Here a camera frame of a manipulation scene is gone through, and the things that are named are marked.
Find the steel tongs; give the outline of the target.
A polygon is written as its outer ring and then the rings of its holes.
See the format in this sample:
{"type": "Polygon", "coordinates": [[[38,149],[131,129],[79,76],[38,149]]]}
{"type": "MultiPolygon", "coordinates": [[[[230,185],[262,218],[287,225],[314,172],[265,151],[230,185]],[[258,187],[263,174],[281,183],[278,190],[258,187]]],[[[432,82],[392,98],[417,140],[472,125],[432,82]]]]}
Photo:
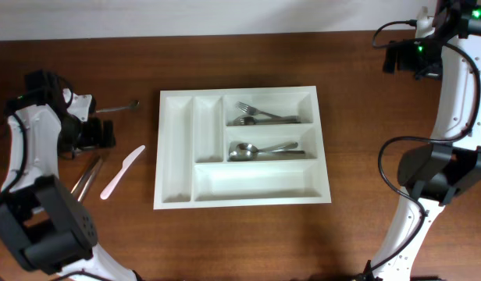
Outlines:
{"type": "Polygon", "coordinates": [[[77,201],[82,202],[85,199],[88,191],[101,170],[103,162],[104,159],[102,156],[94,156],[90,164],[84,170],[84,173],[74,184],[71,194],[77,199],[77,201]]]}

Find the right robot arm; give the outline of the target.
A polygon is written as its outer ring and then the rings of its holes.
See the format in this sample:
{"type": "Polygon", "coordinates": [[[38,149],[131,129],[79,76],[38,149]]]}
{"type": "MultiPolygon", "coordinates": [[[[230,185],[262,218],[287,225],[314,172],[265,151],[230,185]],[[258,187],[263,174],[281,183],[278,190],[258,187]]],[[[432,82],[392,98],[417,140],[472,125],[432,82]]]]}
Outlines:
{"type": "Polygon", "coordinates": [[[415,79],[442,83],[430,137],[387,140],[420,145],[399,161],[399,195],[394,219],[382,246],[356,280],[410,280],[422,242],[436,217],[456,197],[481,180],[481,5],[476,1],[439,1],[433,16],[426,8],[407,22],[413,38],[372,43],[385,50],[383,71],[410,71],[415,79]]]}

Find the small steel teaspoon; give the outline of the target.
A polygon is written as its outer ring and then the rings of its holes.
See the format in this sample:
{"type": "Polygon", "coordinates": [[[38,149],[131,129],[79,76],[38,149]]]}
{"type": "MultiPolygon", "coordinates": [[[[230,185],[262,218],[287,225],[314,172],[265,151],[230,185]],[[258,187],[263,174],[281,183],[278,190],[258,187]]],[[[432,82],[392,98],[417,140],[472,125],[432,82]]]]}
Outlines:
{"type": "Polygon", "coordinates": [[[112,108],[100,108],[100,109],[97,109],[95,112],[107,113],[107,112],[118,112],[123,110],[133,110],[133,109],[136,109],[139,106],[139,104],[140,102],[138,100],[133,100],[128,105],[122,105],[122,106],[112,107],[112,108]]]}

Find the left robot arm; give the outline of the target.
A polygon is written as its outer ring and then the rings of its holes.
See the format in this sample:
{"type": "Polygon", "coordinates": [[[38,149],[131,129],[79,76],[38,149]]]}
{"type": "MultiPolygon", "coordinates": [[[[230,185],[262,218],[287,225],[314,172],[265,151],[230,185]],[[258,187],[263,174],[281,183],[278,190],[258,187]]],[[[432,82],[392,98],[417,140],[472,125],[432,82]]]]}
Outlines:
{"type": "Polygon", "coordinates": [[[0,240],[26,271],[59,279],[139,280],[98,242],[91,214],[59,179],[59,156],[113,148],[113,123],[96,101],[47,70],[24,77],[25,94],[6,102],[9,167],[0,191],[0,240]]]}

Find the steel fork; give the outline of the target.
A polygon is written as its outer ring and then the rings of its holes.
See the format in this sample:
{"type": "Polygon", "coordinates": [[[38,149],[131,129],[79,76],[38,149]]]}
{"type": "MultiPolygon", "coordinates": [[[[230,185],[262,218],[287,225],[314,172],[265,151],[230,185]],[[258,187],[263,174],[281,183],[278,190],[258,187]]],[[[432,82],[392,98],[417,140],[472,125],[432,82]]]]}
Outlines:
{"type": "Polygon", "coordinates": [[[274,114],[271,114],[271,113],[268,113],[268,112],[264,112],[256,107],[253,107],[253,106],[250,106],[248,104],[245,104],[243,102],[240,102],[238,101],[236,104],[235,104],[235,107],[239,110],[241,110],[242,112],[250,115],[250,116],[256,116],[256,115],[264,115],[264,116],[268,116],[269,118],[273,118],[273,119],[278,119],[279,116],[277,115],[274,115],[274,114]]]}
{"type": "Polygon", "coordinates": [[[233,126],[254,126],[254,125],[276,125],[276,124],[291,124],[300,123],[297,116],[287,116],[282,118],[258,119],[254,116],[240,116],[233,122],[233,126]]]}

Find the white plastic knife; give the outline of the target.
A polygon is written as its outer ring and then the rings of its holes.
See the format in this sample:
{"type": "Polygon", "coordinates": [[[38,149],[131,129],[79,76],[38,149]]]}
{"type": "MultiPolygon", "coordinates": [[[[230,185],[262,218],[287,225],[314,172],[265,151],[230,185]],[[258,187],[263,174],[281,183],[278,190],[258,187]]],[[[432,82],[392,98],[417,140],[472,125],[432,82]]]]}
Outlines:
{"type": "Polygon", "coordinates": [[[137,157],[145,150],[145,148],[146,147],[144,145],[141,145],[135,150],[133,150],[131,153],[129,153],[128,156],[125,157],[125,159],[123,160],[121,169],[118,171],[118,173],[111,179],[111,181],[106,185],[106,187],[100,193],[100,198],[102,200],[106,200],[110,197],[110,195],[115,190],[116,186],[118,185],[119,181],[122,179],[126,171],[129,169],[132,163],[137,159],[137,157]]]}

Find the steel tablespoon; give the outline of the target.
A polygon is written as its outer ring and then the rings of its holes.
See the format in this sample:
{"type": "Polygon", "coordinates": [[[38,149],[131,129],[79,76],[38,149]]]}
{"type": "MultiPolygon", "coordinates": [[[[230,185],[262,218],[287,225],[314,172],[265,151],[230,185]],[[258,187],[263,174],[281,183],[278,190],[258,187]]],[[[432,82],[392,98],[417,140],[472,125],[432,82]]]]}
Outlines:
{"type": "Polygon", "coordinates": [[[254,152],[254,153],[258,153],[258,152],[279,152],[279,151],[287,151],[287,150],[290,150],[290,149],[297,148],[298,145],[299,145],[298,142],[291,142],[290,141],[290,142],[285,142],[285,143],[282,143],[282,144],[276,144],[276,145],[273,145],[273,146],[270,146],[270,147],[267,147],[267,148],[257,148],[253,144],[240,143],[240,144],[237,145],[237,148],[239,148],[241,150],[251,151],[251,152],[254,152]]]}
{"type": "Polygon", "coordinates": [[[305,157],[305,151],[233,151],[229,155],[229,160],[231,162],[246,162],[246,161],[256,161],[256,160],[273,160],[280,158],[293,158],[293,157],[305,157]]]}

